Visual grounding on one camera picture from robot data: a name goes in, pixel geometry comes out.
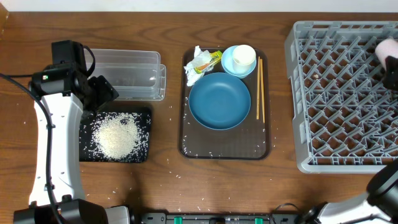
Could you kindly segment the pink cup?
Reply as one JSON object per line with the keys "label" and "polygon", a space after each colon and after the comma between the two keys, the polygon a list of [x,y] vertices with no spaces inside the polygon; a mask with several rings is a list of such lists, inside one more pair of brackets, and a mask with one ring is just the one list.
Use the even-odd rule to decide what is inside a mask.
{"label": "pink cup", "polygon": [[398,43],[394,39],[386,39],[380,42],[376,49],[375,54],[380,61],[383,69],[386,69],[386,58],[389,56],[398,57]]}

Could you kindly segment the dark blue plate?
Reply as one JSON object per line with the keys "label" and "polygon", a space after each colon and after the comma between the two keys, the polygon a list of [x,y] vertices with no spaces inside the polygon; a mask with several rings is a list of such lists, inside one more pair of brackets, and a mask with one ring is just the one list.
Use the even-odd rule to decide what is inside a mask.
{"label": "dark blue plate", "polygon": [[241,124],[251,109],[251,95],[244,82],[228,73],[205,75],[190,90],[188,106],[202,126],[228,130]]}

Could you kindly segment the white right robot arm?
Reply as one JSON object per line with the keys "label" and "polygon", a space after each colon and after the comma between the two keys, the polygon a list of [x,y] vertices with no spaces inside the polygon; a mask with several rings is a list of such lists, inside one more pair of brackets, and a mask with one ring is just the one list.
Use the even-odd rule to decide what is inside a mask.
{"label": "white right robot arm", "polygon": [[350,65],[335,75],[308,75],[299,142],[309,155],[304,172],[374,173],[366,193],[340,203],[326,203],[302,215],[299,223],[397,223],[397,100],[382,83],[366,78],[366,64]]}

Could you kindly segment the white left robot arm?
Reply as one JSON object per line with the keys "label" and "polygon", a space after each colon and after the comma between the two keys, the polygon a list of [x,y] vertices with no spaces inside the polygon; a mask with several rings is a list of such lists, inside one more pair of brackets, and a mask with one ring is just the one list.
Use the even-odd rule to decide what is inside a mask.
{"label": "white left robot arm", "polygon": [[23,87],[34,100],[38,124],[37,167],[27,209],[14,223],[131,223],[126,205],[104,208],[85,200],[80,177],[80,121],[119,94],[86,66],[89,47],[72,40],[52,43],[52,64]]}

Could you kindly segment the grey dishwasher rack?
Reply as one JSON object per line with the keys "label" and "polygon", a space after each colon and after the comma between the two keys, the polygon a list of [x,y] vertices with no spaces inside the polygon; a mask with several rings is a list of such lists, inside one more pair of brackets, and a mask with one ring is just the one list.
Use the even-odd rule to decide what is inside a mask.
{"label": "grey dishwasher rack", "polygon": [[397,158],[397,92],[375,49],[395,21],[298,21],[285,41],[295,157],[304,173],[374,174]]}

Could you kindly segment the clear plastic bin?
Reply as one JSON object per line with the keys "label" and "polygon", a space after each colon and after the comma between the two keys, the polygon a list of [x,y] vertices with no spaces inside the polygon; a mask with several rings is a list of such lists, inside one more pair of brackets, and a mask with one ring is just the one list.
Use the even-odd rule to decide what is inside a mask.
{"label": "clear plastic bin", "polygon": [[160,53],[143,50],[84,50],[86,66],[95,63],[94,77],[104,76],[119,93],[119,101],[161,101],[167,68]]}

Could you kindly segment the crumpled plastic snack wrapper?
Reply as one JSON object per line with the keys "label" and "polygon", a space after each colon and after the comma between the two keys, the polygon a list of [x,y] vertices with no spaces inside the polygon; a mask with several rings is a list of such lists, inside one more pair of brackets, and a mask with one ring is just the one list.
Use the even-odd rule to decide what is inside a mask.
{"label": "crumpled plastic snack wrapper", "polygon": [[197,45],[194,49],[193,59],[183,67],[187,76],[187,86],[193,86],[206,72],[212,71],[214,66],[221,62],[222,55],[223,53],[219,50],[215,52],[202,51]]}

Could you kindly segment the right wooden chopstick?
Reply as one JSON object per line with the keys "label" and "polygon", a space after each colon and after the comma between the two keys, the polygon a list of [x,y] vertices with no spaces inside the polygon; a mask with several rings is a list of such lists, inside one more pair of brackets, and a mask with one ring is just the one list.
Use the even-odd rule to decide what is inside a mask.
{"label": "right wooden chopstick", "polygon": [[261,84],[261,106],[262,106],[262,121],[265,124],[265,91],[264,91],[264,67],[263,67],[263,59],[259,59],[259,65],[260,65],[260,84]]}

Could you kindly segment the wooden chopstick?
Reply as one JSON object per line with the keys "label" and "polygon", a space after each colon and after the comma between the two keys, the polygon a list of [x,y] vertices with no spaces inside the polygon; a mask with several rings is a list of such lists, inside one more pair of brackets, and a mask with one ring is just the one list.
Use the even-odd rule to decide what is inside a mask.
{"label": "wooden chopstick", "polygon": [[260,65],[260,84],[261,84],[261,106],[262,106],[262,121],[265,124],[265,91],[264,91],[264,67],[263,67],[263,59],[259,59],[259,65]]}
{"label": "wooden chopstick", "polygon": [[259,100],[260,100],[260,57],[257,58],[257,91],[256,91],[256,119],[259,120]]}

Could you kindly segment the light blue bowl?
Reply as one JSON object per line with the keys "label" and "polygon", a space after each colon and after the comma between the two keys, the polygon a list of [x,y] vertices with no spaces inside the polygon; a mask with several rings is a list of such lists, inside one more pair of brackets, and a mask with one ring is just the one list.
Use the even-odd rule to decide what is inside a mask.
{"label": "light blue bowl", "polygon": [[233,45],[231,47],[228,47],[222,54],[221,58],[221,65],[224,69],[224,71],[230,75],[234,75],[238,78],[245,78],[247,77],[251,72],[254,71],[256,64],[257,64],[257,59],[255,58],[254,61],[248,66],[248,68],[245,71],[242,72],[237,72],[235,70],[236,65],[234,60],[233,60],[233,51],[235,48],[238,47],[237,45]]}

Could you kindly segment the left wooden chopstick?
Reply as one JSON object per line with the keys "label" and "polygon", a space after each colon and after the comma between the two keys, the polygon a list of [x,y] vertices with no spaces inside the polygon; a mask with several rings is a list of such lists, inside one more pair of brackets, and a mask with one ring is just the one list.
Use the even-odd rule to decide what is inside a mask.
{"label": "left wooden chopstick", "polygon": [[257,58],[257,91],[256,91],[256,119],[259,120],[259,100],[260,100],[260,57]]}

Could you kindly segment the cream white cup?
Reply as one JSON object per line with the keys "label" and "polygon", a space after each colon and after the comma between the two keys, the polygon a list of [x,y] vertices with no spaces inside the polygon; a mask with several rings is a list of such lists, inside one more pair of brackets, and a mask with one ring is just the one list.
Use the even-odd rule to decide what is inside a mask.
{"label": "cream white cup", "polygon": [[248,72],[256,59],[256,52],[250,45],[238,45],[233,50],[233,70],[242,75]]}

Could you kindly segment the dark brown serving tray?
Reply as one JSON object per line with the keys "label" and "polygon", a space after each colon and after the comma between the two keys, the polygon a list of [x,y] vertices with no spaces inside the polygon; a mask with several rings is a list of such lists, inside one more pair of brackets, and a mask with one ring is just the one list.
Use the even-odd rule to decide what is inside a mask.
{"label": "dark brown serving tray", "polygon": [[264,92],[257,102],[257,67],[241,81],[251,96],[251,108],[242,123],[231,129],[215,130],[200,124],[191,112],[187,75],[182,70],[182,102],[178,137],[179,151],[189,159],[261,160],[271,152],[271,125],[267,57],[256,49],[262,59]]}

